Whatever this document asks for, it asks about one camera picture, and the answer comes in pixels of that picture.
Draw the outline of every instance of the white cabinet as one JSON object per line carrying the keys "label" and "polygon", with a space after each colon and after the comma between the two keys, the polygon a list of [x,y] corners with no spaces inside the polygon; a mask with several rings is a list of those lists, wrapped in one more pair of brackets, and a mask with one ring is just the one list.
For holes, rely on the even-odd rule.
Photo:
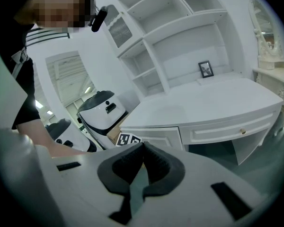
{"label": "white cabinet", "polygon": [[131,133],[153,145],[167,146],[184,150],[178,127],[171,128],[122,128],[123,133]]}
{"label": "white cabinet", "polygon": [[142,37],[137,26],[116,0],[108,6],[108,15],[102,28],[117,57]]}

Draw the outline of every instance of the desk leg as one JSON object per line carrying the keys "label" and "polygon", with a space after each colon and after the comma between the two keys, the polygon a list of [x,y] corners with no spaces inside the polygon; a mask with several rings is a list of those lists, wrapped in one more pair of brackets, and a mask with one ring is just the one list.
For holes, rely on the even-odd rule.
{"label": "desk leg", "polygon": [[189,145],[183,145],[183,150],[189,152]]}
{"label": "desk leg", "polygon": [[242,164],[251,153],[258,147],[259,143],[266,136],[267,130],[256,134],[248,135],[236,140],[232,140],[233,148],[236,152],[238,165]]}

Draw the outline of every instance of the picture frame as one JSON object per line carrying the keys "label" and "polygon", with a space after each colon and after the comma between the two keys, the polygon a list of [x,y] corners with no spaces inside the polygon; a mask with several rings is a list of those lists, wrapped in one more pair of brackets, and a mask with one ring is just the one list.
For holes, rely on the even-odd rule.
{"label": "picture frame", "polygon": [[203,78],[213,77],[213,69],[209,61],[200,62],[199,67]]}

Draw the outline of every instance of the white desk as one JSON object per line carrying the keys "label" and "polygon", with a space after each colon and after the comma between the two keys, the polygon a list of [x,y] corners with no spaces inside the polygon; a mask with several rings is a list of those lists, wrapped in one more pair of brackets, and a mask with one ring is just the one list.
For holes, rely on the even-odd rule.
{"label": "white desk", "polygon": [[141,102],[121,124],[152,144],[186,145],[232,140],[241,164],[275,123],[282,99],[249,79],[201,86],[194,82]]}

